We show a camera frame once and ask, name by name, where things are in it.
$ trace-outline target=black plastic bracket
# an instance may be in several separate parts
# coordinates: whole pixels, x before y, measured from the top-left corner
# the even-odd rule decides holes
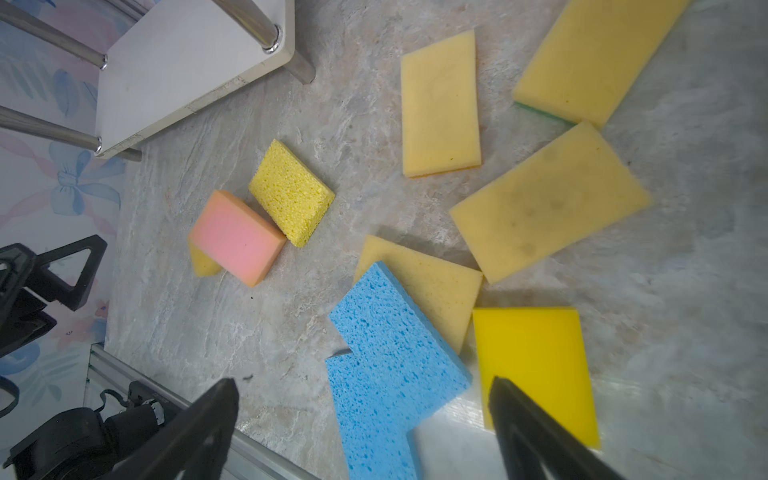
[[[508,379],[495,377],[488,408],[507,476],[544,480],[624,480]]]
[[[106,480],[185,480],[221,476],[237,420],[237,387],[221,379],[117,467]]]
[[[155,392],[153,389],[149,388],[139,380],[134,380],[131,382],[131,384],[128,386],[128,401],[133,406],[139,406],[145,403],[147,400],[154,400],[155,402],[160,403],[160,406],[163,407],[165,425],[172,422],[176,418],[176,415],[181,413],[181,407],[177,406],[175,403],[172,403],[170,400]]]
[[[96,278],[96,270],[106,249],[107,242],[98,235],[93,235],[56,250],[41,253],[35,259],[35,268],[27,279],[27,286],[48,302],[58,300],[74,312],[88,301],[88,295],[91,293],[91,287],[94,278]],[[88,254],[85,266],[83,266],[80,277],[74,286],[70,286],[48,269],[48,266],[56,260],[69,257],[73,253],[83,250],[90,250],[91,252]]]
[[[40,255],[35,255],[20,243],[0,248],[0,357],[43,336],[56,326],[56,320],[42,311],[47,304],[25,287],[48,302],[58,300],[75,311],[88,301],[96,270],[106,249],[107,242],[98,235]],[[74,286],[68,285],[48,269],[51,262],[82,250],[90,250],[90,253]]]

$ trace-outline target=light yellow sponge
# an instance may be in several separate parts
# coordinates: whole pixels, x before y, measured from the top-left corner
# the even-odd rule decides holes
[[[190,249],[190,258],[192,259],[192,268],[197,276],[216,275],[221,271],[221,265],[214,262],[214,259],[206,255],[202,250],[192,244],[187,239],[187,245]]]
[[[488,394],[510,379],[587,447],[600,448],[587,354],[572,308],[478,308],[472,314],[483,419],[493,428]]]
[[[482,273],[368,235],[355,282],[378,261],[394,273],[432,326],[458,353],[480,292]]]
[[[336,195],[288,147],[272,141],[248,190],[296,247],[304,247]]]
[[[450,213],[485,278],[497,283],[651,202],[585,121]]]
[[[570,0],[515,101],[602,128],[690,0]]]
[[[402,56],[402,172],[421,177],[477,167],[475,31]]]

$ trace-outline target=sponge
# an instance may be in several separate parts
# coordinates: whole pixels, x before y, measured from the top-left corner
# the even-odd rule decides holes
[[[190,249],[190,258],[192,259],[192,268],[194,268],[195,275],[211,276],[221,271],[221,265],[214,262],[202,250],[194,246],[189,239],[187,239],[187,245]]]
[[[472,376],[383,262],[329,316],[407,429],[469,388]]]
[[[353,354],[326,360],[350,480],[416,480],[419,457],[397,410]]]
[[[496,283],[651,202],[611,146],[582,122],[450,213]]]
[[[689,2],[571,0],[512,97],[602,128]]]
[[[210,196],[188,239],[248,286],[263,280],[286,242],[245,202],[222,190]]]
[[[483,416],[495,376],[510,379],[563,428],[600,448],[587,355],[572,308],[478,308],[475,322]]]
[[[368,235],[357,263],[355,281],[380,260],[458,353],[480,292],[482,273]]]
[[[480,154],[475,31],[402,56],[402,172],[477,167]]]
[[[273,140],[248,190],[296,247],[304,247],[336,195]]]

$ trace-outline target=gray marble surface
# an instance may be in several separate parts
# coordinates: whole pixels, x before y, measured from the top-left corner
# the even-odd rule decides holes
[[[448,210],[568,129],[510,95],[563,5],[299,0],[311,85],[270,74],[156,135],[129,165],[107,351],[188,399],[236,376],[240,429],[345,478],[323,364],[345,344],[327,314],[367,233],[476,267]],[[603,132],[655,205],[478,299],[579,309],[600,455],[629,479],[768,472],[767,14],[765,0],[696,0]],[[484,164],[408,180],[399,57],[472,27]],[[213,189],[259,210],[247,183],[273,138],[336,201],[256,288],[196,278],[187,232]],[[462,358],[476,375],[472,332]],[[481,425],[475,381],[417,429],[425,478],[504,478]]]

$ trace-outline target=metal rod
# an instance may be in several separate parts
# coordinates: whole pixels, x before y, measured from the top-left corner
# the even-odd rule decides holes
[[[315,79],[315,68],[298,50],[294,51],[293,57],[283,67],[304,85]]]
[[[99,68],[104,68],[107,64],[107,55],[99,53],[93,48],[61,33],[59,30],[38,20],[9,2],[0,2],[0,20],[9,23],[20,30],[26,31],[30,35],[34,35],[41,40],[45,40],[51,45],[55,45],[62,50],[68,51],[76,57],[89,61]]]
[[[84,134],[71,128],[52,124],[49,121],[41,120],[20,111],[11,110],[0,106],[0,127],[9,130],[30,134],[36,137],[43,137],[49,140],[60,141],[64,144],[74,145],[75,147],[85,148],[93,152],[98,152],[101,148],[101,141],[98,137]],[[118,154],[119,157],[130,161],[141,161],[141,151],[128,148]]]
[[[134,9],[137,13],[139,13],[142,17],[149,12],[142,4],[139,2],[136,2],[136,0],[120,0],[124,4],[128,5],[132,9]]]
[[[129,7],[128,5],[124,4],[120,0],[104,0],[109,5],[112,5],[113,8],[118,10],[123,15],[129,17],[134,22],[138,22],[141,20],[141,14],[139,12],[136,12],[134,9]]]
[[[253,0],[214,0],[214,3],[245,28],[264,50],[269,51],[276,47],[277,27]]]
[[[280,28],[268,19],[253,0],[214,0],[214,3],[245,28],[266,53],[273,53],[280,46]],[[315,79],[315,68],[298,51],[293,53],[293,57],[284,67],[304,85],[312,83]]]

